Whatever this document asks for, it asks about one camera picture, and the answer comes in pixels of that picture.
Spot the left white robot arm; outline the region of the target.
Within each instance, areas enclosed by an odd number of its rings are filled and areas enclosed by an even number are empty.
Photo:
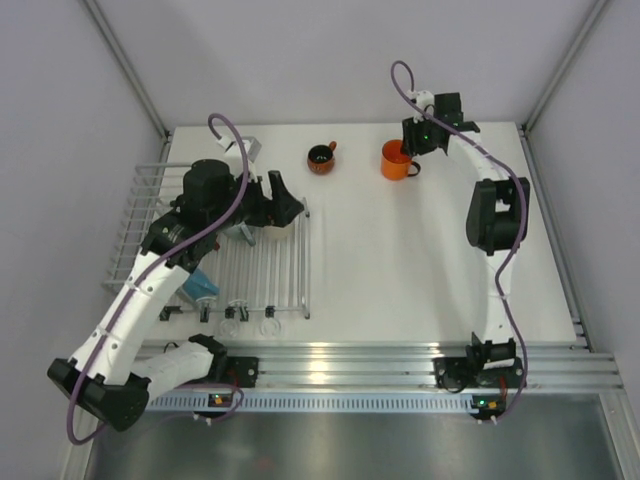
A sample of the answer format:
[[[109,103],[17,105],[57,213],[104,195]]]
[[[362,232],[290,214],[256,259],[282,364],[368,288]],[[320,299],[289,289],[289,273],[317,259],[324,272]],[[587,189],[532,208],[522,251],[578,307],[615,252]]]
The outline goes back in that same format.
[[[149,402],[188,382],[215,386],[227,376],[227,349],[196,334],[147,361],[136,359],[171,297],[215,249],[220,232],[239,224],[285,228],[304,204],[287,189],[280,172],[268,174],[264,195],[249,171],[232,174],[221,160],[194,162],[182,192],[149,227],[128,279],[85,343],[69,358],[56,358],[48,378],[69,398],[118,432],[134,425]]]

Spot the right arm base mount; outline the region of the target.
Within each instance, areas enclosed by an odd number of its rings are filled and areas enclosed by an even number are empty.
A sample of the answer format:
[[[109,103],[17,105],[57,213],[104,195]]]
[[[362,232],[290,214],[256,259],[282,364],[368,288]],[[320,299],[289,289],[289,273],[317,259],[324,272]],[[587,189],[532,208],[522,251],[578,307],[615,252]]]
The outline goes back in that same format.
[[[472,335],[461,356],[444,356],[433,361],[436,385],[449,393],[461,393],[473,383],[484,366],[497,359],[500,347],[492,341],[481,342]]]

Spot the orange mug black handle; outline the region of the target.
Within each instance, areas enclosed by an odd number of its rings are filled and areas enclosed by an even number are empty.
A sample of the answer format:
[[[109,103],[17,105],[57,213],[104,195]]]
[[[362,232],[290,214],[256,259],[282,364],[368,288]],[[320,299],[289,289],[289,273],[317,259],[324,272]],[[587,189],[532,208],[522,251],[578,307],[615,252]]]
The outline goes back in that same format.
[[[381,150],[381,173],[392,181],[416,177],[421,172],[421,166],[402,151],[403,142],[400,139],[387,141]]]

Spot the small brown patterned cup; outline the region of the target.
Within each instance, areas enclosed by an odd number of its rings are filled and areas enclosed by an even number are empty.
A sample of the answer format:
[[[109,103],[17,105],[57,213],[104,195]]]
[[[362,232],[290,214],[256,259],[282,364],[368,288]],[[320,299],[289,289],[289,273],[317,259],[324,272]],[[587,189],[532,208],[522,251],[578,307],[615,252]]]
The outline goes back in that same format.
[[[316,175],[329,174],[335,165],[336,141],[331,141],[327,145],[315,145],[307,154],[307,166]]]

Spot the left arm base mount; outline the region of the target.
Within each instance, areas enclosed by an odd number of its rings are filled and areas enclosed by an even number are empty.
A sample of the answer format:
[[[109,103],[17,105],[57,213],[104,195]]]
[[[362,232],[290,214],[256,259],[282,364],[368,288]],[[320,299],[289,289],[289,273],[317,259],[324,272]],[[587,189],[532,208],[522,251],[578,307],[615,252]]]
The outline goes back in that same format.
[[[214,336],[196,334],[180,345],[170,342],[163,352],[177,354],[178,370],[172,380],[175,388],[191,384],[253,388],[257,381],[259,359],[231,355]]]

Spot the blue speckled mug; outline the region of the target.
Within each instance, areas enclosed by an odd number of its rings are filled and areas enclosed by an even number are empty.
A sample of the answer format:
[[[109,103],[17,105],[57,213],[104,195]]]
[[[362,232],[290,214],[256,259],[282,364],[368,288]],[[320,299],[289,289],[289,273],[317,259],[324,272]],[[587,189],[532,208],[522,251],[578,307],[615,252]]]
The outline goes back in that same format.
[[[194,302],[219,295],[219,287],[199,268],[189,275],[181,289],[186,297]]]

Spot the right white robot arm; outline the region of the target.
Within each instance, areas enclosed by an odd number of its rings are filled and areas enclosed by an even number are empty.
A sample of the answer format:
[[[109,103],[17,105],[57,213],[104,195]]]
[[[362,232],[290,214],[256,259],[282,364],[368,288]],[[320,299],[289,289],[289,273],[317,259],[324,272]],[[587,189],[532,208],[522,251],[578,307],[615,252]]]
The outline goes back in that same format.
[[[440,150],[464,172],[472,185],[465,235],[485,265],[480,325],[465,347],[464,365],[445,377],[491,385],[504,370],[526,370],[516,352],[524,341],[509,300],[514,263],[528,230],[530,183],[489,153],[479,126],[464,119],[458,93],[410,90],[403,96],[415,113],[402,121],[402,150],[412,158]]]

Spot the beige handleless cup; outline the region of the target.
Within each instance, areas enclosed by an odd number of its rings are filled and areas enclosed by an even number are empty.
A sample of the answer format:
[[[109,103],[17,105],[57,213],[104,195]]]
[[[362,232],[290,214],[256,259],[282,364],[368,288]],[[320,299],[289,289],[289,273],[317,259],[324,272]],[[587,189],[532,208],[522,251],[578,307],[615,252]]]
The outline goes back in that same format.
[[[268,205],[269,224],[263,228],[265,236],[270,240],[281,240],[290,235],[291,226],[288,220],[287,202],[273,197]]]

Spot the grey glazed mug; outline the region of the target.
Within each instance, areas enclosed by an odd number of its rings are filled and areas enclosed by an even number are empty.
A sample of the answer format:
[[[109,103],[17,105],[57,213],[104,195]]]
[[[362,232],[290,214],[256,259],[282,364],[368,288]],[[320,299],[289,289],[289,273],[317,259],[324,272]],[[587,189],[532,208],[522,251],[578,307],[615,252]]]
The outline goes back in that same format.
[[[223,235],[231,241],[244,242],[250,247],[256,245],[255,228],[244,222],[227,228]]]

